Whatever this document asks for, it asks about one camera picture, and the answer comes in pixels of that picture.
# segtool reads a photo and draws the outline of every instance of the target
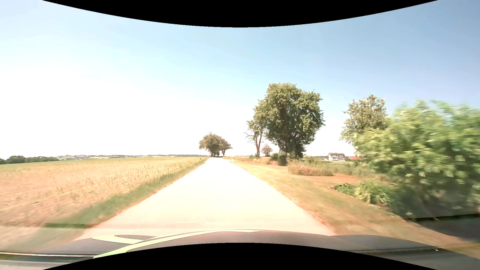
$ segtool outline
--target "black car hood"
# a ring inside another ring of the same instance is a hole
[[[377,235],[326,236],[269,230],[217,230],[161,236],[105,235],[73,241],[53,249],[36,252],[35,254],[10,253],[10,256],[15,256],[16,261],[71,263],[143,249],[214,243],[266,243],[312,246],[391,258],[431,267],[428,263],[425,265],[425,256],[428,255],[429,258],[433,258],[436,262],[435,264],[446,266],[446,269],[448,267],[456,267],[458,269],[458,264],[455,262],[457,260],[461,261],[463,265],[466,262],[470,262],[470,265],[480,269],[480,260],[409,240]]]

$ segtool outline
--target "wheat field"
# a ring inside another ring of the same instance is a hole
[[[125,158],[0,165],[0,225],[41,226],[198,158]]]

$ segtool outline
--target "sky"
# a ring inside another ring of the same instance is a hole
[[[480,1],[437,0],[220,28],[0,0],[0,158],[208,154],[198,142],[209,132],[231,143],[227,155],[250,155],[246,121],[269,83],[286,82],[323,99],[326,126],[305,154],[354,155],[339,140],[352,100],[374,94],[389,113],[418,99],[479,107],[478,14]]]

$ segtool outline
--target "asphalt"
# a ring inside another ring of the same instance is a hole
[[[194,171],[78,239],[103,235],[166,235],[257,229],[335,235],[262,180],[210,158]]]

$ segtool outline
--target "house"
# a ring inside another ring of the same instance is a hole
[[[345,161],[344,153],[328,153],[328,160]]]

